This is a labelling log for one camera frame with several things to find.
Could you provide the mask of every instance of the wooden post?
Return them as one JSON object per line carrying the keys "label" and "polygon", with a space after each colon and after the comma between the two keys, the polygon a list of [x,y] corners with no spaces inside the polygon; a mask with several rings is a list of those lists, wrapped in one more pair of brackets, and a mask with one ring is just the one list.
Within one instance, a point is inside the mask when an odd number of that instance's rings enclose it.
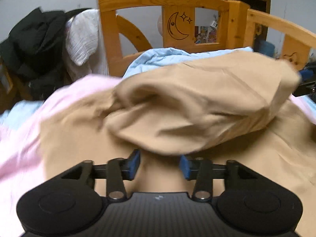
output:
{"label": "wooden post", "polygon": [[227,32],[227,49],[241,48],[247,23],[247,11],[250,6],[241,1],[229,0],[229,19]]}
{"label": "wooden post", "polygon": [[252,47],[255,41],[256,23],[247,21],[243,47]]}
{"label": "wooden post", "polygon": [[118,34],[119,28],[116,22],[116,11],[101,12],[101,25],[109,74],[121,77],[121,75],[118,75],[121,74],[121,70],[113,66],[116,61],[123,58]]}
{"label": "wooden post", "polygon": [[229,10],[223,9],[218,11],[218,26],[217,26],[217,36],[216,42],[226,47],[227,41],[227,33],[228,33],[228,17],[229,17]]}

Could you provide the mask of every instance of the light blue blanket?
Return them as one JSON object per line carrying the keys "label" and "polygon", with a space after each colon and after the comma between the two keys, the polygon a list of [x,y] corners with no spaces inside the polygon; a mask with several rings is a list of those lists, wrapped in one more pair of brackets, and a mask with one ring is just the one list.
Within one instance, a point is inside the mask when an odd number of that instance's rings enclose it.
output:
{"label": "light blue blanket", "polygon": [[309,98],[308,95],[304,95],[302,96],[302,99],[306,102],[306,104],[309,106],[309,108],[311,109],[313,116],[316,118],[316,103],[314,103],[312,101],[311,98]]}
{"label": "light blue blanket", "polygon": [[0,115],[0,125],[9,129],[18,128],[42,106],[44,101],[19,101],[11,110],[6,110]]}
{"label": "light blue blanket", "polygon": [[158,67],[171,65],[182,61],[192,61],[196,59],[216,57],[219,55],[231,53],[235,50],[244,50],[250,52],[253,51],[251,47],[202,53],[187,53],[183,50],[178,50],[175,48],[150,49],[145,51],[136,60],[134,60],[132,64],[129,65],[123,78],[127,78],[141,72],[146,72],[151,69],[156,69]]}

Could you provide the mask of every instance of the pink blanket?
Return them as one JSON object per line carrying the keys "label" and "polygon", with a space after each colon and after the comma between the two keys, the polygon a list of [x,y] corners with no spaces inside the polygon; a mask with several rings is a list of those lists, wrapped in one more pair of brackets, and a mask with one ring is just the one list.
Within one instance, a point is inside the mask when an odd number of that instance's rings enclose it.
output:
{"label": "pink blanket", "polygon": [[92,93],[117,85],[120,78],[88,75],[54,92],[17,131],[0,130],[0,236],[17,237],[23,228],[16,215],[18,199],[44,181],[40,123]]}
{"label": "pink blanket", "polygon": [[290,96],[290,100],[298,106],[301,111],[304,112],[304,114],[307,116],[310,122],[313,124],[316,124],[316,118],[315,118],[315,112],[313,112],[313,108],[309,106],[309,104],[306,102],[306,98],[303,96],[294,97],[293,95]]}

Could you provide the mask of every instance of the metal screw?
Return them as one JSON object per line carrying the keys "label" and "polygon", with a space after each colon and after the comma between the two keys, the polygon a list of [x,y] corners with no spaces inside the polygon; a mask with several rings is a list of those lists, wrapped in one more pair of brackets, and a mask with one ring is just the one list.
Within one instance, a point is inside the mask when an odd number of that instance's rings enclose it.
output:
{"label": "metal screw", "polygon": [[194,196],[200,200],[205,200],[211,197],[211,194],[208,191],[197,191]]}
{"label": "metal screw", "polygon": [[119,200],[124,197],[124,193],[122,193],[121,191],[112,191],[110,192],[109,197],[114,200]]}

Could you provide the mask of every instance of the round pad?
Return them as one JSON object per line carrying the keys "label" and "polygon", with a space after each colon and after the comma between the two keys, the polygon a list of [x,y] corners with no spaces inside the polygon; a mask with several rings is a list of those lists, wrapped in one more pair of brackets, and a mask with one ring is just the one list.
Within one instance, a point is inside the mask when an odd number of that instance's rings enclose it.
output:
{"label": "round pad", "polygon": [[25,231],[69,235],[90,226],[102,210],[101,197],[73,179],[48,181],[24,194],[16,212]]}
{"label": "round pad", "polygon": [[287,190],[227,190],[217,200],[220,215],[233,227],[255,234],[280,234],[296,227],[303,207]]}

